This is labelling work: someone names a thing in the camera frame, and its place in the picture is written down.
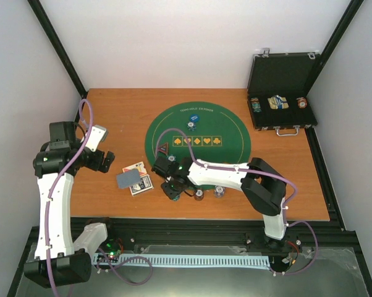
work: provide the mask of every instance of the poker mat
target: poker mat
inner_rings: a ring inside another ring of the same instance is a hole
[[[190,131],[187,126],[192,121],[192,116],[195,121],[194,131]],[[178,128],[186,134],[197,159],[230,164],[249,161],[251,140],[240,118],[220,105],[195,101],[174,105],[151,123],[145,139],[145,152],[150,165],[155,161],[154,151],[158,137],[169,128]],[[168,155],[175,156],[177,161],[190,156],[186,139],[176,131],[165,134],[160,147],[167,150]]]

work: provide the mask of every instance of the white wall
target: white wall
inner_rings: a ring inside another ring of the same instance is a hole
[[[39,193],[32,160],[51,121],[72,120],[78,94],[27,1],[0,1],[0,296],[6,296]]]
[[[245,88],[252,55],[322,51],[350,0],[42,0],[87,88]]]
[[[345,224],[372,274],[372,1],[365,1],[310,92]]]

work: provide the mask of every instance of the black vertical post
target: black vertical post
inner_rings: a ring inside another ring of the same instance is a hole
[[[362,3],[363,3],[363,0],[351,0],[350,1],[347,9],[345,10],[344,14],[342,15],[340,19],[340,22],[337,24],[336,29],[334,29],[332,36],[330,37],[328,43],[323,49],[323,52],[321,54],[321,57],[318,63],[316,64],[314,69],[312,69],[310,72],[310,76],[305,86],[305,90],[306,90],[305,93],[308,93],[311,90],[313,84],[315,83],[316,79],[320,75],[323,67],[325,66],[326,62],[329,60],[337,44],[340,42],[340,39],[345,33],[345,31],[347,30],[349,24],[351,24],[353,17],[359,10],[359,7],[361,6]]]
[[[39,23],[41,24],[44,32],[48,36],[51,44],[53,45],[53,48],[56,50],[57,55],[59,56],[66,71],[68,72],[68,75],[70,79],[72,80],[72,82],[74,83],[75,88],[77,89],[78,93],[80,94],[82,98],[86,98],[87,91],[85,87],[83,86],[82,81],[80,80],[79,76],[77,75],[76,70],[67,55],[67,52],[62,46],[62,43],[60,39],[58,38],[54,27],[51,25],[51,22],[47,14],[44,11],[42,4],[40,3],[39,0],[28,0],[28,3],[30,4],[36,17],[38,18]]]

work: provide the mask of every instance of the wooden table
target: wooden table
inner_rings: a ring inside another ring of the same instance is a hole
[[[160,188],[162,180],[152,173],[155,189],[131,196],[117,187],[122,168],[144,161],[145,134],[152,120],[165,109],[187,101],[207,101],[235,113],[246,125],[252,140],[251,157],[260,157],[299,188],[289,204],[290,220],[329,220],[318,176],[304,131],[298,136],[278,137],[274,131],[254,131],[244,89],[90,89],[95,124],[109,130],[100,150],[114,152],[116,159],[108,173],[81,169],[75,177],[71,216],[122,218],[206,218],[261,220],[242,192],[227,189],[222,199],[213,192],[202,201],[182,196],[169,200]],[[88,119],[87,108],[83,115]],[[292,188],[288,186],[288,195]]]

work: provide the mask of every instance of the robotic arm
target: robotic arm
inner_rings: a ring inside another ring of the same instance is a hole
[[[76,138],[75,123],[51,123],[50,142],[42,146],[33,161],[40,191],[41,228],[35,260],[24,265],[24,274],[45,288],[50,287],[46,265],[47,248],[51,250],[51,267],[58,286],[86,282],[90,278],[93,254],[108,237],[105,223],[87,225],[75,242],[72,242],[70,233],[70,193],[75,175],[81,167],[106,173],[115,158],[112,152],[108,152],[105,157],[104,152],[97,149],[98,144],[105,140],[107,130],[98,125],[90,129],[90,138],[83,152],[56,184],[50,203],[48,226],[45,226],[44,218],[49,190],[82,143]],[[49,247],[44,240],[47,230],[50,235]]]
[[[250,163],[242,164],[218,164],[199,159],[197,162],[193,162],[191,158],[184,158],[181,163],[177,163],[164,157],[158,157],[152,171],[166,180],[162,183],[161,188],[168,198],[174,199],[182,192],[190,195],[187,193],[187,189],[196,189],[196,186],[204,184],[230,187],[242,191],[253,208],[263,214],[266,235],[277,240],[284,237],[286,225],[282,204],[284,203],[286,184],[269,176],[240,170],[258,170],[280,176],[278,172],[260,158],[252,158]]]

